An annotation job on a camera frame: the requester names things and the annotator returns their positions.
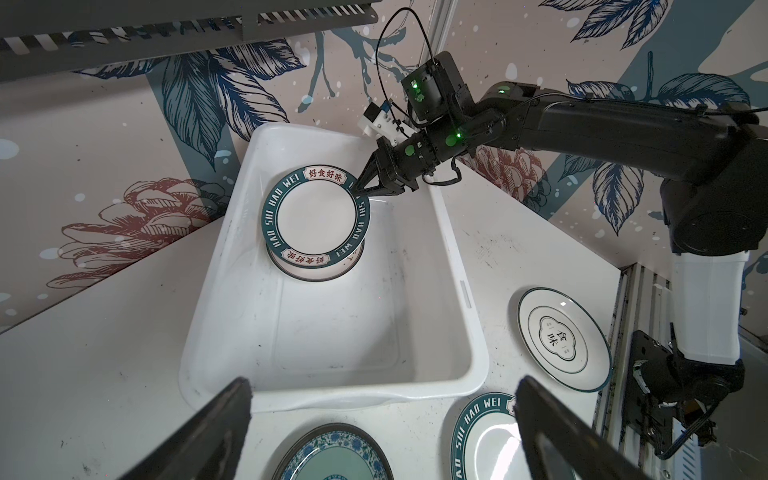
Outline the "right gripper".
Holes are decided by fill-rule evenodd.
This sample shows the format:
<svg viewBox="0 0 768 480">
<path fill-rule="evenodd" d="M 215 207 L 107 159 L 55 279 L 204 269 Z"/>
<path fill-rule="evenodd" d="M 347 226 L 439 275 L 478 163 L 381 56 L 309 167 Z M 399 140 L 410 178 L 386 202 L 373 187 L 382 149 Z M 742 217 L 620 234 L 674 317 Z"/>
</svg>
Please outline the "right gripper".
<svg viewBox="0 0 768 480">
<path fill-rule="evenodd" d="M 478 144 L 461 129 L 433 126 L 419 130 L 395 147 L 384 144 L 384 152 L 373 152 L 351 187 L 355 197 L 390 197 L 405 192 L 404 186 L 452 186 L 462 180 L 457 158 L 474 154 Z M 455 173 L 448 180 L 429 180 L 444 162 Z M 395 182 L 388 184 L 387 175 Z"/>
</svg>

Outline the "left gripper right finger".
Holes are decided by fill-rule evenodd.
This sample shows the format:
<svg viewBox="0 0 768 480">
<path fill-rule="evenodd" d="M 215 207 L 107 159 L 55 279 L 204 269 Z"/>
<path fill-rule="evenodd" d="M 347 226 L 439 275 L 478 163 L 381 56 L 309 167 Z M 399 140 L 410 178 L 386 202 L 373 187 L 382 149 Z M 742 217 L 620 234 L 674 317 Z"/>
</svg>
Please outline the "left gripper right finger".
<svg viewBox="0 0 768 480">
<path fill-rule="evenodd" d="M 647 477 L 535 378 L 524 377 L 515 396 L 515 416 L 533 479 Z"/>
</svg>

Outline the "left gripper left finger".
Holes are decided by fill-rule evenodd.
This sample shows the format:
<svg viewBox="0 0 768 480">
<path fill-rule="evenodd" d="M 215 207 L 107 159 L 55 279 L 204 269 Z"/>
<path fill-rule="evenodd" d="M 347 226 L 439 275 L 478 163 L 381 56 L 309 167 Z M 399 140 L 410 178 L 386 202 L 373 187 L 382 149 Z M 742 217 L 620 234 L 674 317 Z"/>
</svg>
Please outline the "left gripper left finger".
<svg viewBox="0 0 768 480">
<path fill-rule="evenodd" d="M 249 423 L 252 390 L 234 379 L 125 479 L 232 479 L 236 475 Z"/>
</svg>

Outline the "orange sunburst plate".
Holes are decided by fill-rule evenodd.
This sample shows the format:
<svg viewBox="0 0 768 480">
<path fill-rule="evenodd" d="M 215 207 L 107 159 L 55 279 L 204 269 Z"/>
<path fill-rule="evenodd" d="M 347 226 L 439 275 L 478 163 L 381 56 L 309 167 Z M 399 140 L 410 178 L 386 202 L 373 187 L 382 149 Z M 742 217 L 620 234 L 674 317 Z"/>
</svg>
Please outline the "orange sunburst plate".
<svg viewBox="0 0 768 480">
<path fill-rule="evenodd" d="M 275 267 L 291 278 L 305 282 L 325 282 L 349 273 L 358 264 L 364 252 L 364 247 L 365 242 L 362 242 L 353 253 L 341 262 L 320 269 L 308 269 L 290 265 L 272 252 L 269 253 L 269 256 Z"/>
</svg>

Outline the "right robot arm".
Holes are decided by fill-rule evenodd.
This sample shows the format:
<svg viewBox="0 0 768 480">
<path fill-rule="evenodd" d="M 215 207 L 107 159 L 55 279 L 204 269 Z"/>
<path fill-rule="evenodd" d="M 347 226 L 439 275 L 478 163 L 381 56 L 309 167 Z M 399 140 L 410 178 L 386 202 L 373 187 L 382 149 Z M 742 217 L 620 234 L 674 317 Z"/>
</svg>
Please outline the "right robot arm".
<svg viewBox="0 0 768 480">
<path fill-rule="evenodd" d="M 767 131 L 754 114 L 571 97 L 512 82 L 480 100 L 465 86 L 416 81 L 406 94 L 424 125 L 397 146 L 379 142 L 355 196 L 415 190 L 441 163 L 481 146 L 656 174 L 673 253 L 673 347 L 661 360 L 642 361 L 636 384 L 662 404 L 696 400 L 709 408 L 742 388 L 742 276 L 767 231 Z"/>
</svg>

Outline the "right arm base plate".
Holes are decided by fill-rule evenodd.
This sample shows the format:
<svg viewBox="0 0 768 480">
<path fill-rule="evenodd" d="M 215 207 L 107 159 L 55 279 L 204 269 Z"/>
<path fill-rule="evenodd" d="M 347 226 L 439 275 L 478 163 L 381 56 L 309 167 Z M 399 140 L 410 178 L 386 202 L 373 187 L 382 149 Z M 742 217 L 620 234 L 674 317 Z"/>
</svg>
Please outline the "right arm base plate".
<svg viewBox="0 0 768 480">
<path fill-rule="evenodd" d="M 673 353 L 642 330 L 632 333 L 622 426 L 639 435 L 660 460 L 671 459 L 693 441 L 716 439 L 712 415 L 718 405 L 702 405 L 675 380 Z"/>
</svg>

